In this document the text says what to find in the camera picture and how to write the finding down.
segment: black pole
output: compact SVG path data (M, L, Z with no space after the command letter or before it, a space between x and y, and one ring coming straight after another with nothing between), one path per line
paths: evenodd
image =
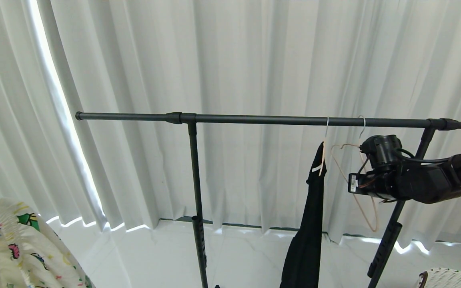
M280 125L310 125L310 126L364 126L362 118L344 117L294 117L294 116L257 116L257 115L205 115L194 113L167 114L122 114L122 113L86 113L77 112L78 120L133 120L133 121L164 121L174 124L181 123L229 123L229 124L280 124ZM437 130L461 129L461 122L452 119L388 119L366 118L368 127L398 127L398 128L435 128Z
M197 146L197 124L188 122L188 134L190 135L190 151L192 155L192 173L193 173L193 188L195 193L195 207L197 215L192 217L193 234L195 238L195 246L197 248L197 258L199 262L200 280L202 288L208 288L207 273L207 256L205 254L204 240L204 218L202 216L202 195L200 193L200 170L198 164L198 146Z
M415 158L422 159L424 157L434 134L434 128L426 128L424 130L423 135L421 136L421 142L419 143L419 147L417 148L417 152L415 153ZM402 224L397 222L397 220L399 219L399 215L401 215L401 211L403 210L404 205L405 201L397 201L396 206L392 211L389 223L387 224L384 235L382 237L382 241L378 246L377 253L375 254L373 262L371 262L369 270L367 272L367 275L371 278L371 281L369 281L368 288L376 288L380 280L380 276L384 271L385 265L389 260L390 254L392 252L392 249L394 248L399 232L403 227Z

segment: robotic arm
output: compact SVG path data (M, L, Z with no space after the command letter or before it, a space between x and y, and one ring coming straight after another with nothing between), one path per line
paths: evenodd
M349 174L350 193L426 204L461 197L461 153L444 159L414 159L395 135L369 137L360 150L373 170L360 174L364 163L357 173Z

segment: vertical rack pole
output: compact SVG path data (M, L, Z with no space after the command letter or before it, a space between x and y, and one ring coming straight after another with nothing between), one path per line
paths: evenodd
M192 155L192 172L193 172L193 186L195 193L195 206L197 215L192 217L193 234L195 238L195 245L197 247L197 258L199 262L200 280L202 281L202 288L208 288L207 274L205 268L207 267L207 256L205 255L205 242L204 242L204 224L202 216L202 195L200 193L200 171L198 164L198 147L197 147L197 123L193 120L188 124L188 134L190 135L190 151Z
M419 147L415 153L415 158L422 159L424 157L434 134L435 128L424 129L423 136L421 136L421 142L419 143ZM371 262L367 272L367 275L371 278L368 288L376 288L378 285L380 276L384 271L385 265L387 264L399 232L402 228L402 224L398 223L397 220L399 219L399 215L401 215L401 211L403 210L404 205L405 201L397 201L396 206L392 211L389 224L387 224L384 235L382 237L382 241L378 246L377 253L373 258L373 262Z

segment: pink cartoon character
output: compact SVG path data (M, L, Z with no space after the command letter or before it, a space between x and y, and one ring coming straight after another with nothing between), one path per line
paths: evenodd
M19 259L19 246L17 244L10 244L8 245L8 249L12 252L12 258L13 259Z

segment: curtain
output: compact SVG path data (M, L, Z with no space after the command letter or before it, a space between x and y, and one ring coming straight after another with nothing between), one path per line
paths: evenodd
M259 114L461 120L461 2L60 1L40 15L71 115ZM75 122L112 227L194 215L185 125ZM204 216L297 228L305 179L325 127L198 124ZM421 129L330 127L328 145L396 134L415 152ZM461 152L461 131L437 132L426 158ZM345 173L356 149L334 149ZM324 230L381 237L394 204L379 204L373 233L326 155ZM359 201L375 225L368 197ZM461 198L409 201L399 244L461 241Z
M104 225L59 113L30 3L0 1L0 198L26 202L44 219Z

